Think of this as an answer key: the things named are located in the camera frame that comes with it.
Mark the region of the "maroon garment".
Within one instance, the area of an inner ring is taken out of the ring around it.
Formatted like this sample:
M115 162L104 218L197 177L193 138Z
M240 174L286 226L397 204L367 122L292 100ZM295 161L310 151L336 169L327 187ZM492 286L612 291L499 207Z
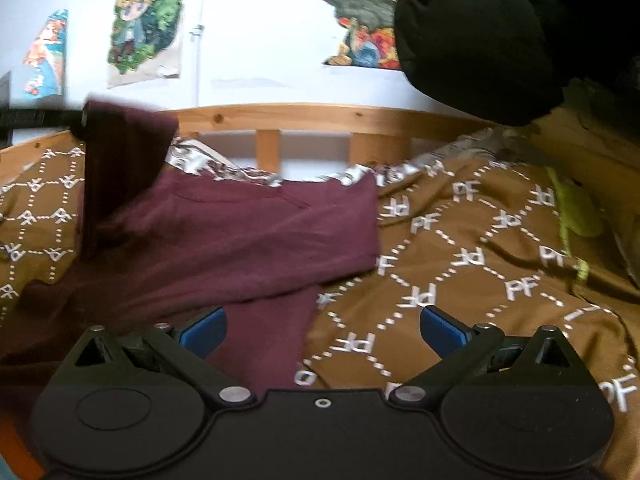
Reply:
M207 363L254 393L290 388L323 284L375 266L378 187L261 185L169 169L175 117L90 101L79 252L29 284L1 331L1 391L37 393L90 326L118 334L226 316Z

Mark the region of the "blue red anime poster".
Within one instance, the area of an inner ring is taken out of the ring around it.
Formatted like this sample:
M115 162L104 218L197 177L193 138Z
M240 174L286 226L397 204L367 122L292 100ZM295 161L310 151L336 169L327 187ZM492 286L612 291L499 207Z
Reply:
M68 11L53 12L40 28L23 61L27 79L23 93L27 99L64 94Z

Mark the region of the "brown patterned blanket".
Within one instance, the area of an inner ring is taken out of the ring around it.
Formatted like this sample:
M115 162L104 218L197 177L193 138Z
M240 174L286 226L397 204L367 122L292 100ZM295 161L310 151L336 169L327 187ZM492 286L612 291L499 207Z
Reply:
M78 256L85 164L84 142L63 143L4 193L1 236L11 258L1 267L1 330L29 284L57 283ZM638 289L603 216L602 236L570 234L573 255L590 265L587 283L579 283L576 260L563 252L546 168L509 164L447 160L452 177L419 172L376 185L375 266L322 285L290 388L386 391L433 366L436 353L419 328L425 307L515 336L554 325L614 411L603 474L637 478ZM25 478L41 474L23 442L40 391L1 391L1 453Z

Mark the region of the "blond anime character poster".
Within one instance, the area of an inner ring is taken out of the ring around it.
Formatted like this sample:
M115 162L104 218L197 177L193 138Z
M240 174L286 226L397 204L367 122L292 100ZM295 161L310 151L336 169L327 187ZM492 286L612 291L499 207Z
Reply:
M110 88L180 75L183 0L115 0Z

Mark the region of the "lime green cloth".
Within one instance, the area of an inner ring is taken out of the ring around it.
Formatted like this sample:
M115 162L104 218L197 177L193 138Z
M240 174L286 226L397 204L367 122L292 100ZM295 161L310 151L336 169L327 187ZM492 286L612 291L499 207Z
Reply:
M570 241L574 234L580 238L598 238L604 233L602 214L590 193L573 179L562 176L554 168L546 168L554 189L556 208L559 211L559 236L563 252L574 258L576 278L579 283L586 284L589 278L590 265L580 257L574 256Z

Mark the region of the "black puffy jacket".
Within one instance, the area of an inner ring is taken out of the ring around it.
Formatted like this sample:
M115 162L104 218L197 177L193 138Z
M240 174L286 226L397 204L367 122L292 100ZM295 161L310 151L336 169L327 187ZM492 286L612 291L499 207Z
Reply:
M639 0L398 0L400 68L429 98L524 126L579 84L592 114L639 125Z

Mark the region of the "colourful anime group poster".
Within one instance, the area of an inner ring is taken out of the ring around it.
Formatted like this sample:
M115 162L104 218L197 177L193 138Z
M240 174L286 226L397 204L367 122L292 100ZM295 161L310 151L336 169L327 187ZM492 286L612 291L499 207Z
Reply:
M343 29L337 51L324 61L326 65L398 70L393 31L397 0L322 1L332 6Z

